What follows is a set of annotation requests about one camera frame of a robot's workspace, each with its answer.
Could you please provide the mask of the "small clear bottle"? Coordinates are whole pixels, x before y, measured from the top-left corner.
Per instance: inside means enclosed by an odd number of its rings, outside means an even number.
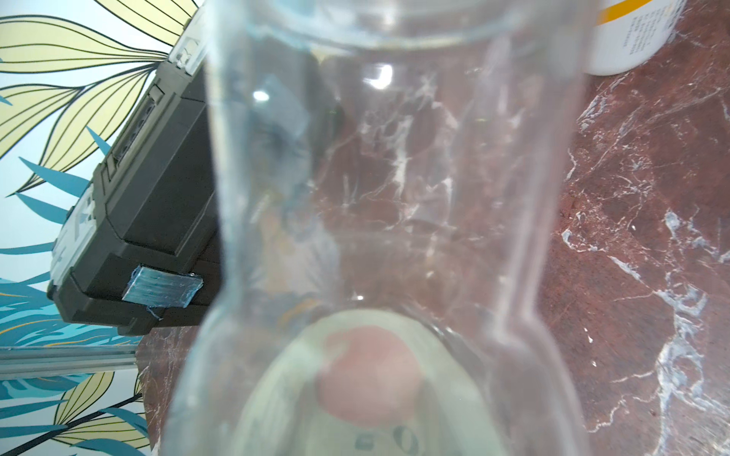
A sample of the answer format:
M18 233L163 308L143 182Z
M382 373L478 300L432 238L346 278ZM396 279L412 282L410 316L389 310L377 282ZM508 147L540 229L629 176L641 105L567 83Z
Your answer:
M587 455L536 308L593 1L208 1L222 289L163 455Z

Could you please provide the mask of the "large white label bottle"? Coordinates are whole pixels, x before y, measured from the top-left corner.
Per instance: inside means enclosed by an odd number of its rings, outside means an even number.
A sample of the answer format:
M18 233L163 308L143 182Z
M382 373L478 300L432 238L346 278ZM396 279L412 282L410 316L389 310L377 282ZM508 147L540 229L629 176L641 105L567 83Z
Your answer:
M665 45L686 0L605 0L593 28L586 72L612 76L644 64Z

